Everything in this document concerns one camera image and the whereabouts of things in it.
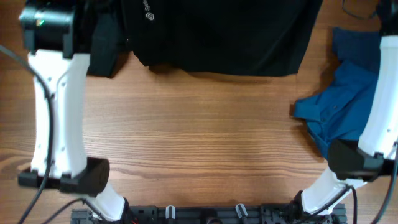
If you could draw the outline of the black t-shirt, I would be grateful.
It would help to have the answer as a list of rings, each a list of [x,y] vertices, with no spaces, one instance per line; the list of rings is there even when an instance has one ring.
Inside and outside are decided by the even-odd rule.
[[[127,47],[145,66],[281,77],[297,73],[321,0],[121,2]]]

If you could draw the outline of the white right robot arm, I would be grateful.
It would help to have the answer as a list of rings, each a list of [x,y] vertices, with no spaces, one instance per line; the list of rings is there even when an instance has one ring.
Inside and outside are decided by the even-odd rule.
[[[342,59],[331,85],[295,102],[327,168],[298,194],[306,218],[328,215],[347,195],[380,176],[391,178],[385,212],[397,178],[397,2],[380,1],[377,33],[333,31]]]

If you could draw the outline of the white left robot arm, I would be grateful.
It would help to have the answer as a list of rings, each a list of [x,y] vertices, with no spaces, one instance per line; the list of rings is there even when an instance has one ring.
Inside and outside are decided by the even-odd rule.
[[[21,187],[72,194],[98,223],[126,223],[127,200],[109,183],[107,159],[89,157],[83,144],[83,98],[90,52],[112,1],[27,1],[19,22],[34,76],[36,140]]]

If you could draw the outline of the blue polo shirt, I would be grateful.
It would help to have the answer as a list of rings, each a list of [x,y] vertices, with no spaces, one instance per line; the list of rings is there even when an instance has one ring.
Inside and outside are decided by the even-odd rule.
[[[359,139],[369,118],[377,79],[378,74],[344,61],[323,92],[296,101],[293,116],[306,122],[324,158],[335,139]]]

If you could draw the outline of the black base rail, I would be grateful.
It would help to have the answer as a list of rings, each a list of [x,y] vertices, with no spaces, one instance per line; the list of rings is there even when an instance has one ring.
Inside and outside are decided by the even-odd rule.
[[[133,221],[129,223],[299,223],[304,217],[296,214],[289,214],[287,204],[263,204],[259,206],[245,206],[247,214],[246,221],[244,215],[239,217],[235,207],[177,207],[175,209],[175,218],[170,215],[166,218],[166,208],[155,206],[131,206],[133,212]],[[292,212],[298,212],[298,207],[293,208]],[[93,212],[87,209],[72,210],[70,223],[106,223],[95,217]],[[318,215],[311,220],[303,223],[348,223],[346,209],[344,204],[338,204],[334,207],[330,215]]]

